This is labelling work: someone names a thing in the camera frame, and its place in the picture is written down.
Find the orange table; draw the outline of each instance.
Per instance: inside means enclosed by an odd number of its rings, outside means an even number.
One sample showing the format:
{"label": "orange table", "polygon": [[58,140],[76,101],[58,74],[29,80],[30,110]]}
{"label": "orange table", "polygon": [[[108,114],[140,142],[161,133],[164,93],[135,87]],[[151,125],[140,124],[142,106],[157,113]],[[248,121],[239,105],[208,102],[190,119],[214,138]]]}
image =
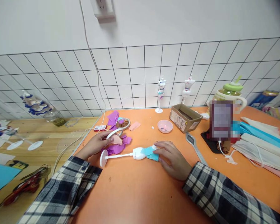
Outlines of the orange table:
{"label": "orange table", "polygon": [[[200,113],[206,109],[195,108]],[[161,114],[157,114],[154,109],[119,110],[120,117],[141,123],[133,132],[124,131],[133,140],[122,153],[151,146],[155,141],[172,141],[193,166],[199,159],[186,141],[185,134],[175,125],[169,134],[157,129],[159,120],[169,120],[171,109],[163,110]],[[279,120],[251,107],[246,107],[241,116],[280,128]],[[96,125],[100,125],[102,119],[100,117]],[[196,130],[191,132],[207,164],[280,213],[280,178],[264,168],[253,166],[240,153],[233,154],[237,165],[227,163],[221,154],[212,153],[200,136],[208,128],[209,121],[202,120]],[[91,131],[77,151],[95,134]],[[99,167],[99,157],[100,154],[94,155],[89,162]],[[73,223],[211,223],[182,191],[182,185],[182,182],[168,176],[161,164],[153,160],[137,161],[132,157],[110,159],[91,193],[84,199]]]}

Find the hand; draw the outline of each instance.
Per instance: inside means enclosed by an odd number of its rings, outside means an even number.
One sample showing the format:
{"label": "hand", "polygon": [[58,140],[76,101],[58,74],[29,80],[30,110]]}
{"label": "hand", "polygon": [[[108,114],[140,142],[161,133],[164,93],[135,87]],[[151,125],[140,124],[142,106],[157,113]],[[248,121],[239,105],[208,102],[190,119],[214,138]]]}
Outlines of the hand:
{"label": "hand", "polygon": [[154,154],[159,154],[167,158],[171,165],[159,157],[162,167],[167,173],[175,179],[186,180],[189,176],[192,167],[180,153],[180,151],[171,142],[161,141],[154,143],[155,146],[162,147],[163,149],[156,149]]}
{"label": "hand", "polygon": [[103,147],[114,141],[114,138],[106,139],[106,137],[111,133],[111,131],[103,131],[96,134],[90,139],[90,141],[81,149],[75,156],[88,160],[89,157],[99,152]]}

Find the blue paper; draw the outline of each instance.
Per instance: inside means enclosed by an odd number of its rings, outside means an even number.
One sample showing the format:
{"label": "blue paper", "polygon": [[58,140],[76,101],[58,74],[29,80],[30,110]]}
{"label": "blue paper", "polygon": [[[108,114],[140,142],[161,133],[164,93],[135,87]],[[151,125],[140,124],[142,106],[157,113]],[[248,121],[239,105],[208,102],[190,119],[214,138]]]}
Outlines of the blue paper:
{"label": "blue paper", "polygon": [[7,185],[20,172],[20,169],[0,165],[0,189]]}
{"label": "blue paper", "polygon": [[259,130],[251,125],[248,125],[245,122],[240,122],[240,133],[248,133],[280,148],[279,138],[276,138],[275,136],[270,135],[262,130]]}
{"label": "blue paper", "polygon": [[146,158],[152,159],[152,160],[158,162],[159,161],[159,154],[150,154],[150,155],[146,156]]}
{"label": "blue paper", "polygon": [[141,153],[146,155],[146,158],[152,159],[154,161],[159,161],[159,154],[153,153],[154,149],[150,146],[141,150]]}

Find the wire grid panel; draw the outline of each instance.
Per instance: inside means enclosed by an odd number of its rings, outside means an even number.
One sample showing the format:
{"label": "wire grid panel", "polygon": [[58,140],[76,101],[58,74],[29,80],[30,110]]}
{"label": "wire grid panel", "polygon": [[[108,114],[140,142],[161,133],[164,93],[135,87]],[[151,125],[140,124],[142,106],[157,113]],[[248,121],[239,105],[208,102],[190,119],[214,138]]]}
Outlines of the wire grid panel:
{"label": "wire grid panel", "polygon": [[[0,55],[0,101],[22,119],[22,90],[65,117],[99,116],[106,109],[157,107],[161,75],[167,81],[161,107],[181,103],[184,81],[196,80],[187,106],[204,106],[216,90],[241,76],[251,102],[266,89],[280,91],[280,38],[160,44]],[[280,103],[280,96],[272,104]],[[14,119],[0,104],[0,119]]]}

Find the plaid shirt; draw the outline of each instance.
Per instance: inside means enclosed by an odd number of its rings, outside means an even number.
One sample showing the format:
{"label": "plaid shirt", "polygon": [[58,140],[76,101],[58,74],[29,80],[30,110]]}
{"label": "plaid shirt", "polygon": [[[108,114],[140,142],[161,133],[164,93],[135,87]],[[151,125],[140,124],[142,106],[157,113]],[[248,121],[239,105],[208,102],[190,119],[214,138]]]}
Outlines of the plaid shirt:
{"label": "plaid shirt", "polygon": [[[18,223],[70,222],[101,171],[71,156]],[[277,212],[200,162],[193,167],[183,190],[217,223],[280,223]]]}

